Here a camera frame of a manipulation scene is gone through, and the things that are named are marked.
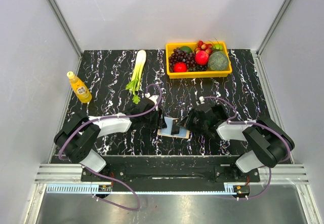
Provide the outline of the black VIP credit card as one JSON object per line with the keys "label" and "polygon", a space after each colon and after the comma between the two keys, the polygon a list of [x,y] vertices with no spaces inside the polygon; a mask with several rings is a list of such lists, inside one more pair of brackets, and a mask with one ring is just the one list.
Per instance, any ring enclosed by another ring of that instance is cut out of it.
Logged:
{"label": "black VIP credit card", "polygon": [[180,133],[180,127],[177,125],[177,123],[172,123],[172,128],[171,128],[171,135],[177,135]]}

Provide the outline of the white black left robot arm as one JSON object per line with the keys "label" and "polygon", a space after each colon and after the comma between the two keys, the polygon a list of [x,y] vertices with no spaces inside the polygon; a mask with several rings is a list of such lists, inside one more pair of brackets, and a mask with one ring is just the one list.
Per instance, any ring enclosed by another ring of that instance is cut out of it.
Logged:
{"label": "white black left robot arm", "polygon": [[158,120],[162,115],[157,103],[160,99],[158,95],[146,93],[139,104],[124,113],[101,117],[76,114],[56,134],[54,144],[68,161],[90,168],[97,180],[104,181],[109,177],[110,169],[103,157],[93,149],[97,138],[125,133],[132,126],[140,124],[159,128]]}

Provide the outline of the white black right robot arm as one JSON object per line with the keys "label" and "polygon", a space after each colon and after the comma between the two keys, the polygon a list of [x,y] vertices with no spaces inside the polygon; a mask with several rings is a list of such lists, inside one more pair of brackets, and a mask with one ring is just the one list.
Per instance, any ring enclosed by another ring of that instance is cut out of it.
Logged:
{"label": "white black right robot arm", "polygon": [[211,139],[246,141],[251,150],[223,171],[225,177],[236,181],[244,180],[256,168],[273,168],[286,161],[295,148],[293,140],[271,118],[233,122],[220,104],[199,104],[177,125]]}

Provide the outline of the beige leather card holder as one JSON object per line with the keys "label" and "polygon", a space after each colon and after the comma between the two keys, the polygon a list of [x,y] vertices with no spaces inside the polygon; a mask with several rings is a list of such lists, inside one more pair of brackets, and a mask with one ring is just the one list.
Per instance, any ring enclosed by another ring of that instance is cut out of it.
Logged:
{"label": "beige leather card holder", "polygon": [[165,137],[188,139],[190,131],[177,125],[178,118],[165,117],[166,128],[158,129],[157,134]]}

